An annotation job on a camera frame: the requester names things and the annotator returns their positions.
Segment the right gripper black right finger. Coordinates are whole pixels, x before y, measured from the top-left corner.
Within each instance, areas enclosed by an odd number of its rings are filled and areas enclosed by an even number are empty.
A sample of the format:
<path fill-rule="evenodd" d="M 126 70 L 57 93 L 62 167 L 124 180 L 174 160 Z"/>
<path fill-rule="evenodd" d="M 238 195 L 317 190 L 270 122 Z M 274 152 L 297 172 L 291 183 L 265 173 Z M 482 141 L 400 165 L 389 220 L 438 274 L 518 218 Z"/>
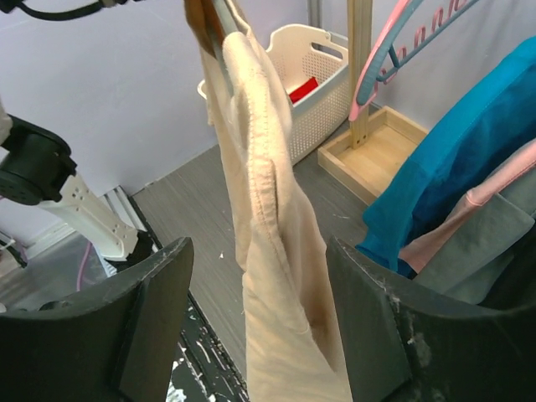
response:
<path fill-rule="evenodd" d="M 535 305 L 443 296 L 333 237 L 327 267 L 355 401 L 532 401 Z"/>

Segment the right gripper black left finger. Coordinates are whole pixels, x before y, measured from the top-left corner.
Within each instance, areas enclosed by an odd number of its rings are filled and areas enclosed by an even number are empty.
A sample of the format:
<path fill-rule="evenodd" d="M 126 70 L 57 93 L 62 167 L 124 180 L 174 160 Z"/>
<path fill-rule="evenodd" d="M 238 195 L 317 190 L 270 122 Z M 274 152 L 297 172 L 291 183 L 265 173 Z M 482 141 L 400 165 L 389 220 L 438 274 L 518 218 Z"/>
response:
<path fill-rule="evenodd" d="M 180 238 L 49 309 L 1 315 L 3 401 L 164 401 L 193 271 Z"/>

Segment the beige t shirt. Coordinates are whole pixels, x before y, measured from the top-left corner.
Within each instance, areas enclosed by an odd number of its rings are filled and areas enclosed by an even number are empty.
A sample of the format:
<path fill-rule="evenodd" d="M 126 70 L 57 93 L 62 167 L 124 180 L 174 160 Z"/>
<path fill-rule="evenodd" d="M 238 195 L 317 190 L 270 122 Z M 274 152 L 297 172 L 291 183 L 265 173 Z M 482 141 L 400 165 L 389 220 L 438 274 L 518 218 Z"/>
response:
<path fill-rule="evenodd" d="M 205 1 L 184 4 L 202 52 L 214 55 Z M 229 2 L 238 27 L 247 23 Z M 326 245 L 309 198 L 274 168 L 227 179 L 243 287 L 246 383 L 253 401 L 352 398 L 327 272 Z"/>

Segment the clear grey hanger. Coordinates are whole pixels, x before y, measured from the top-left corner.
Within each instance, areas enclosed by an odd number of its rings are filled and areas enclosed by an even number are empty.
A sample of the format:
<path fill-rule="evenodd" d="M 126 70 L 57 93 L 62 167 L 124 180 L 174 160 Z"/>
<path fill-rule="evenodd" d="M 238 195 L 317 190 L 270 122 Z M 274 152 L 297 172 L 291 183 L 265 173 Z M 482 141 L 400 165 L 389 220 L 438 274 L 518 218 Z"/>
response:
<path fill-rule="evenodd" d="M 207 30 L 209 32 L 214 55 L 218 60 L 227 90 L 230 95 L 233 95 L 233 85 L 229 77 L 229 71 L 224 62 L 223 42 L 229 34 L 237 32 L 238 27 L 229 9 L 229 4 L 225 0 L 208 0 L 204 2 L 204 6 L 209 15 Z"/>

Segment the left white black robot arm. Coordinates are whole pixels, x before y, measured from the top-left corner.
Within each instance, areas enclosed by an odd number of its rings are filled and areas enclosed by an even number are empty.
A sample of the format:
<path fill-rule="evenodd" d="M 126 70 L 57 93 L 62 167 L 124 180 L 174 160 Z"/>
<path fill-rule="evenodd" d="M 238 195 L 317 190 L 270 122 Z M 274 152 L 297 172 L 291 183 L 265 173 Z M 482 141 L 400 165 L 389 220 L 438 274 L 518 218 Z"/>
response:
<path fill-rule="evenodd" d="M 1 196 L 36 206 L 83 235 L 122 271 L 152 253 L 152 238 L 125 223 L 85 183 L 67 142 L 53 132 L 1 112 Z"/>

